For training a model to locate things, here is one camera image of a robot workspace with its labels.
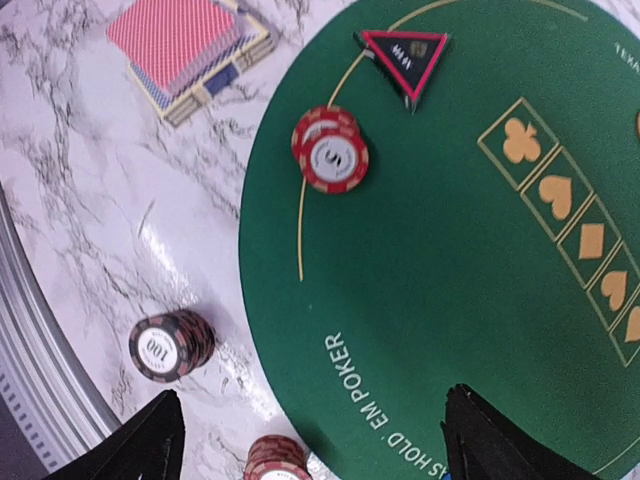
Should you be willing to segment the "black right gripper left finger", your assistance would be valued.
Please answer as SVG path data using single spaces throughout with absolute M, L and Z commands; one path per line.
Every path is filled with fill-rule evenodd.
M 185 446 L 180 399 L 164 390 L 95 448 L 54 473 L 56 479 L 178 479 Z

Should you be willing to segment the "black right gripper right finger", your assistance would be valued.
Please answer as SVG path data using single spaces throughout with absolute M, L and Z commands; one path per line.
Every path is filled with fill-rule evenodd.
M 452 480 L 595 477 L 533 439 L 466 384 L 448 390 L 440 426 Z

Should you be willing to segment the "black hundred chip stack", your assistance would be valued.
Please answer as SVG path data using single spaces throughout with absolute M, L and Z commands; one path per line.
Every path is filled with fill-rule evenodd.
M 129 335 L 129 353 L 146 378 L 170 383 L 206 364 L 215 349 L 215 331 L 192 310 L 181 309 L 140 320 Z

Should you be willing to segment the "red five chip stack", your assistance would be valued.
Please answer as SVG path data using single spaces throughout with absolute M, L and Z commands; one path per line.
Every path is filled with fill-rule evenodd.
M 311 480 L 303 448 L 283 435 L 265 435 L 251 445 L 245 480 Z

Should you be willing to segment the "red chips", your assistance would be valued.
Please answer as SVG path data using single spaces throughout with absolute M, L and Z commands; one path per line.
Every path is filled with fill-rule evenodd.
M 365 177 L 369 151 L 355 117 L 339 106 L 317 106 L 301 116 L 291 149 L 304 179 L 316 190 L 344 194 Z

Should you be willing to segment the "triangular all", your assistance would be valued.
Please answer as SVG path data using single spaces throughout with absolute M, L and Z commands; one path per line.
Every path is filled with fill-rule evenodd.
M 362 30 L 353 38 L 362 53 L 392 82 L 405 109 L 414 114 L 446 51 L 447 33 Z

